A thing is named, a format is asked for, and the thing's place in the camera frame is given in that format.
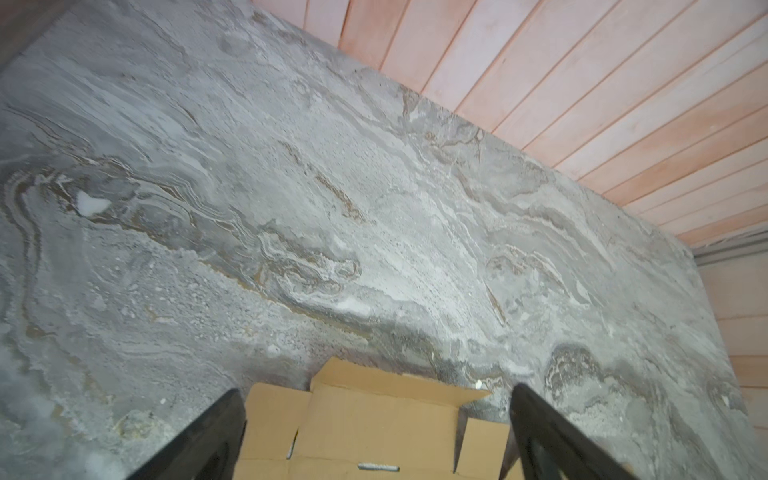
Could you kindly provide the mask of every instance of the cardboard box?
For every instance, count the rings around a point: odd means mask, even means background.
[[[498,480],[509,425],[458,408],[490,392],[332,358],[309,392],[257,383],[235,480]]]

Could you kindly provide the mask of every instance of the brown cardboard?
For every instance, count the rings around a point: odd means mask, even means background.
[[[253,386],[236,480],[498,478],[509,427],[476,419],[468,420],[453,472],[458,408],[487,391],[336,358],[313,377],[310,390]]]

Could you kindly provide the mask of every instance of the open cardboard box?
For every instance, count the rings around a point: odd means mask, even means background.
[[[463,389],[332,358],[310,391],[257,383],[235,480],[498,480],[509,425],[468,419]]]

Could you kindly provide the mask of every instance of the dark object in corner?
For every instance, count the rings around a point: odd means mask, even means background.
[[[244,432],[243,397],[231,389],[128,480],[231,480]]]
[[[524,383],[512,390],[512,429],[526,480],[636,480]]]

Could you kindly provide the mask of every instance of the gray marble countertop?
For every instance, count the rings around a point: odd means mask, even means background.
[[[122,478],[331,355],[766,477],[685,246],[244,0],[80,2],[0,101],[3,478]]]

